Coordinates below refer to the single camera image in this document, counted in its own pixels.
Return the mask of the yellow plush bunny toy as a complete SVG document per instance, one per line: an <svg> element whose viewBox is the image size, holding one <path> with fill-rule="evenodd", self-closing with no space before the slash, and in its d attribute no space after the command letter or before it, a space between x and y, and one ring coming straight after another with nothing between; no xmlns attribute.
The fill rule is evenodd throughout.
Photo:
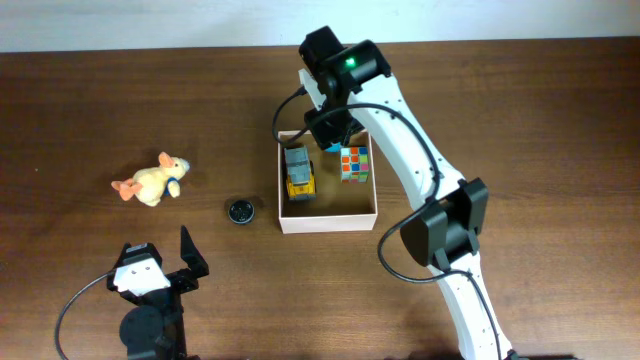
<svg viewBox="0 0 640 360"><path fill-rule="evenodd" d="M122 200L129 201L135 197L149 207L157 206L164 196L179 197L180 180L189 172L190 163L166 152L158 155L158 162L158 166L138 170L131 178L112 181L111 187Z"/></svg>

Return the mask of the colourful puzzle cube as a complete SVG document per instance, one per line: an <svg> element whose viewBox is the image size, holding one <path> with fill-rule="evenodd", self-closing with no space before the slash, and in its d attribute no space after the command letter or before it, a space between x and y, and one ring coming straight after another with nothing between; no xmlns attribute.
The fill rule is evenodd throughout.
<svg viewBox="0 0 640 360"><path fill-rule="evenodd" d="M340 150L342 183L366 183L370 173L371 165L367 147L344 147Z"/></svg>

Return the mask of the yellow grey toy truck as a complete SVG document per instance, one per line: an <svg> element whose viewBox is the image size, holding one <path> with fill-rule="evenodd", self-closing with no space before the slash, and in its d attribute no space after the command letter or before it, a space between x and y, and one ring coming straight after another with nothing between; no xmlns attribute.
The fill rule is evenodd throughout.
<svg viewBox="0 0 640 360"><path fill-rule="evenodd" d="M285 148L286 189L290 201L306 201L316 198L316 182L313 163L306 146Z"/></svg>

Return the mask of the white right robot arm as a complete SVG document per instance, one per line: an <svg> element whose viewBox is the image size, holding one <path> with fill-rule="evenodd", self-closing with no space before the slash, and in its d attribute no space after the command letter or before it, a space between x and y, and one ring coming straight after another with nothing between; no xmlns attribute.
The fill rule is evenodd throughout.
<svg viewBox="0 0 640 360"><path fill-rule="evenodd" d="M412 212L382 236L398 233L413 260L439 286L465 359L514 359L481 271L479 235L489 191L468 180L437 150L412 114L398 80L370 40L346 47L324 26L299 47L301 84L314 107L305 129L321 149L366 131L398 176Z"/></svg>

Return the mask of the blue white toy ball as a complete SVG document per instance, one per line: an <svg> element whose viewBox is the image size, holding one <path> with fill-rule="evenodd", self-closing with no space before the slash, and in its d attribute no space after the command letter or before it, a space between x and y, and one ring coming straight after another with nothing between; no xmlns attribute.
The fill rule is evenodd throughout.
<svg viewBox="0 0 640 360"><path fill-rule="evenodd" d="M339 143L335 143L329 146L328 148L326 148L325 152L336 153L336 152L339 152L340 149L341 149L341 145Z"/></svg>

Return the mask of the small black round wheel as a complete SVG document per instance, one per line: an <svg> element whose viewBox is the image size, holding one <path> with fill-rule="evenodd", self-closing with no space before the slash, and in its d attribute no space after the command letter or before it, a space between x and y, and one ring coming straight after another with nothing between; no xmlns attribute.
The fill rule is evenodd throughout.
<svg viewBox="0 0 640 360"><path fill-rule="evenodd" d="M253 221L255 217L255 207L249 200L240 199L230 205L228 216L233 223L246 225Z"/></svg>

